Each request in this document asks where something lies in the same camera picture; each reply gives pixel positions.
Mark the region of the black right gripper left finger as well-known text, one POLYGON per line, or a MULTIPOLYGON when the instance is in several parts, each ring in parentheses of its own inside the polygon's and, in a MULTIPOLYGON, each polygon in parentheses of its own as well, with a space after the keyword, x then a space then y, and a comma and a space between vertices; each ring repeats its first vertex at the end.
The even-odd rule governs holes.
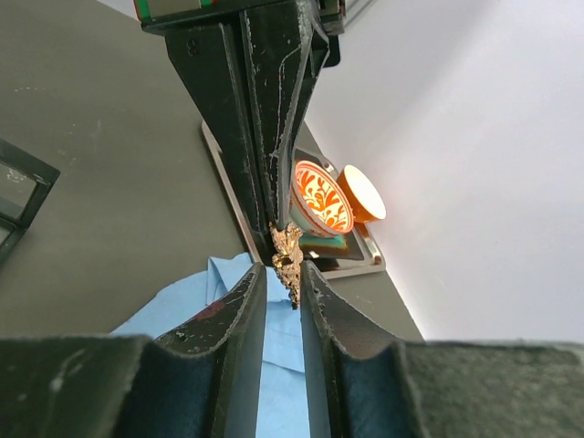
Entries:
POLYGON ((1 341, 4 437, 252 437, 266 270, 156 339, 1 341))

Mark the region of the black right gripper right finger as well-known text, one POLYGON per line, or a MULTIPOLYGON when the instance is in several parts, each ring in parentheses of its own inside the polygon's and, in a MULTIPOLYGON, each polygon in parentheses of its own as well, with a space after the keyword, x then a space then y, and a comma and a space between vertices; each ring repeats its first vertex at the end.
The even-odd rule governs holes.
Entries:
POLYGON ((407 341, 301 266, 314 437, 580 437, 583 348, 535 341, 407 341))

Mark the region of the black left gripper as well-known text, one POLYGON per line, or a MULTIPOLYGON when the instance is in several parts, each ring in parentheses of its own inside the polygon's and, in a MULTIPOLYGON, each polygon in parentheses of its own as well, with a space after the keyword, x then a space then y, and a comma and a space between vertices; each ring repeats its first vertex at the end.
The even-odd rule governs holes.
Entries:
POLYGON ((326 34, 344 32, 346 2, 137 0, 133 6, 147 33, 180 29, 165 37, 169 59, 221 147, 259 259, 268 265, 268 221, 277 228, 288 222, 297 134, 329 57, 326 34), (244 52, 241 27, 221 24, 241 14, 244 52))

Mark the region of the light blue button shirt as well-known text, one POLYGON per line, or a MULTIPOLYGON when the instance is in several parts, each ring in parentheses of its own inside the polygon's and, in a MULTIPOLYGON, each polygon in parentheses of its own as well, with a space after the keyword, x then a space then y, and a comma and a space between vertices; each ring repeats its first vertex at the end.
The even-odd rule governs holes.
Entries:
MULTIPOLYGON (((251 265, 248 253, 231 259, 210 257, 204 271, 163 288, 112 333, 157 338, 224 296, 251 265)), ((287 290, 270 267, 266 278, 266 334, 255 435, 309 437, 300 313, 291 307, 287 290)))

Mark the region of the blue gold leaf brooch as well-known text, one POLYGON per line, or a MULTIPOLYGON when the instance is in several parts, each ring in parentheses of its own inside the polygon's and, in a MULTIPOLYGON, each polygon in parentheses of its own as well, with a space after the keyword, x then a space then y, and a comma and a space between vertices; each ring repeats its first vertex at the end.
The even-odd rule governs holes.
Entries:
POLYGON ((291 307, 296 310, 300 304, 300 266, 304 260, 299 243, 303 232, 293 223, 282 230, 270 223, 269 228, 276 250, 272 255, 272 265, 276 276, 288 291, 291 307))

